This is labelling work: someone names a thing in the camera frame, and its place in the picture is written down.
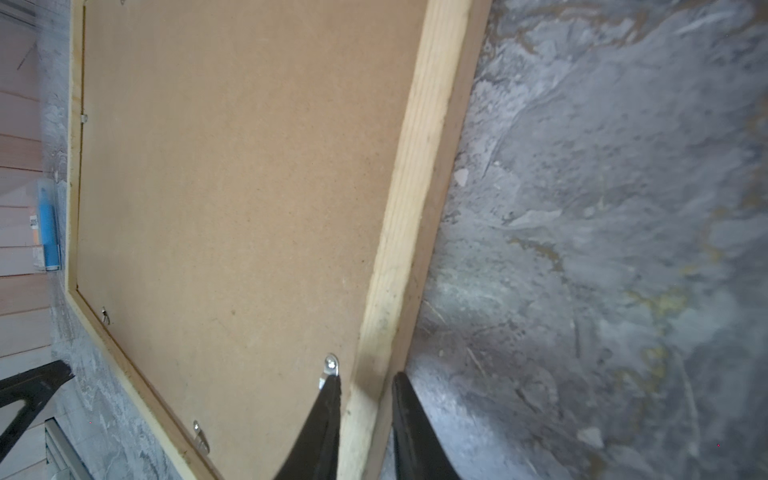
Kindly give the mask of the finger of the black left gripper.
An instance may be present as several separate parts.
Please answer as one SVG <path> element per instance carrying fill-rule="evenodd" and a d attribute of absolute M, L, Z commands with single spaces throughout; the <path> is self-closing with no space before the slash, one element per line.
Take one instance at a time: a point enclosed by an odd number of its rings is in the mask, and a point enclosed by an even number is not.
<path fill-rule="evenodd" d="M 5 460 L 54 394 L 74 377 L 67 363 L 55 360 L 1 381 L 1 406 L 22 403 L 1 434 L 1 461 Z"/>

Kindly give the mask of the brown cardboard backing board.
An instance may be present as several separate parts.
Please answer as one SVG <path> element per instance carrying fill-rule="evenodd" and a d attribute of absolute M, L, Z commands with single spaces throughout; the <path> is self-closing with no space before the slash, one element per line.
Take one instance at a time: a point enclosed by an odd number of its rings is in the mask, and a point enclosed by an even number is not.
<path fill-rule="evenodd" d="M 88 1 L 77 289 L 204 475 L 270 479 L 355 363 L 422 1 Z"/>

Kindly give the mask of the light wooden picture frame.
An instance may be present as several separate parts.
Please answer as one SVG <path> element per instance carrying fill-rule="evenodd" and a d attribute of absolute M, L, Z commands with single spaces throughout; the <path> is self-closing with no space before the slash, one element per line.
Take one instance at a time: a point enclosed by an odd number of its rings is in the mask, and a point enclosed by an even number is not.
<path fill-rule="evenodd" d="M 173 417 L 113 341 L 106 313 L 95 313 L 77 289 L 78 212 L 84 101 L 85 3 L 71 5 L 69 192 L 66 295 L 102 350 L 132 403 L 184 479 L 204 475 L 209 444 L 196 431 L 190 445 Z M 380 472 L 391 421 L 392 374 L 403 368 L 419 311 L 490 5 L 486 1 L 422 1 L 422 25 L 401 125 L 379 244 L 360 325 L 355 363 L 341 375 L 339 475 L 372 479 Z"/>

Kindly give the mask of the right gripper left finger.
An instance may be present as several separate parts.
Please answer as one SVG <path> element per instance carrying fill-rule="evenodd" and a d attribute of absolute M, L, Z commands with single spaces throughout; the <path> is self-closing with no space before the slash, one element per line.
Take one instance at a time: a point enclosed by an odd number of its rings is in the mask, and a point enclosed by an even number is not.
<path fill-rule="evenodd" d="M 337 478 L 341 393 L 340 378 L 329 376 L 275 480 Z"/>

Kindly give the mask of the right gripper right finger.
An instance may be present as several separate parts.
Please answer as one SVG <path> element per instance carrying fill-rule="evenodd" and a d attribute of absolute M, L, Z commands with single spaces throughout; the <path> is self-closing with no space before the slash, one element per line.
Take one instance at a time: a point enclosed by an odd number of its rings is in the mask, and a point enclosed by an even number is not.
<path fill-rule="evenodd" d="M 405 372 L 393 377 L 392 411 L 396 477 L 459 480 Z"/>

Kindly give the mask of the pack of coloured highlighters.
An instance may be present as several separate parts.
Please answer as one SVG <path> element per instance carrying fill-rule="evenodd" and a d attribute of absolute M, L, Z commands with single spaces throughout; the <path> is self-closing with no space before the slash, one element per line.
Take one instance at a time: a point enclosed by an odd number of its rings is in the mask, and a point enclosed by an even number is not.
<path fill-rule="evenodd" d="M 47 178 L 36 181 L 36 205 L 30 214 L 33 233 L 33 264 L 41 271 L 61 269 L 61 249 L 58 242 L 55 183 Z"/>

